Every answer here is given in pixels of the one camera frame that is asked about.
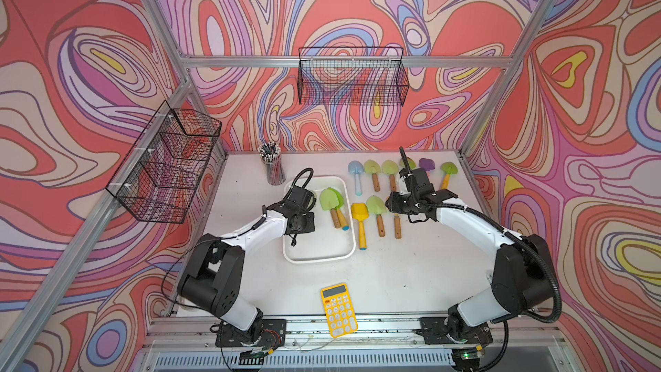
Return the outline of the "purple shovel pink handle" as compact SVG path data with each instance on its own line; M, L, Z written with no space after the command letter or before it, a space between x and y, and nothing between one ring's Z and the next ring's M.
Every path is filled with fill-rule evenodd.
M431 158L420 158L419 166L427 172L433 172L436 168L436 163Z

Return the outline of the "light blue shovel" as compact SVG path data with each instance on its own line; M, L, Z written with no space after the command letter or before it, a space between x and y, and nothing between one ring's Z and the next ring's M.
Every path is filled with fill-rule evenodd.
M349 173L354 177L355 192L357 196L363 194L363 185L361 184L361 175L365 172L363 164L358 160L352 160L348 164Z

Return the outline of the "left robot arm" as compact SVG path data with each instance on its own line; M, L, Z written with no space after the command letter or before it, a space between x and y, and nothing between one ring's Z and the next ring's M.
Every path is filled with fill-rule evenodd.
M313 192L294 186L245 226L222 236L203 235L183 270L177 294L239 332L261 332L262 311L240 294L245 260L283 236L296 239L313 232L315 203Z

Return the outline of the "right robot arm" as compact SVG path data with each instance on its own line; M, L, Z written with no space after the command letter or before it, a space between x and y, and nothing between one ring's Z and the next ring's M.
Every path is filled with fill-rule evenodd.
M447 311L441 330L454 342L464 342L480 327L504 323L520 315L552 324L562 314L559 281L547 241L521 236L484 213L469 207L448 189L434 189L425 170L403 168L398 190L387 198L387 209L399 215L421 215L421 223L439 222L477 246L493 263L490 286Z

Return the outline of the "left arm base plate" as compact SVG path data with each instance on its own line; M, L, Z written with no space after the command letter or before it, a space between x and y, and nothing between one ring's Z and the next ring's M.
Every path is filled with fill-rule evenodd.
M257 320L247 331L241 331L222 321L212 325L209 330L216 335L217 347L277 349L285 344L287 320Z

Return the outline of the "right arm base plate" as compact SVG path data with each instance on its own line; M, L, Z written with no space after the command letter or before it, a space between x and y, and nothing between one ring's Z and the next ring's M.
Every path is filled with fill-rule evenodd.
M422 337L425 344L486 346L493 342L487 324L469 327L455 316L422 317L419 321L420 327L414 333Z

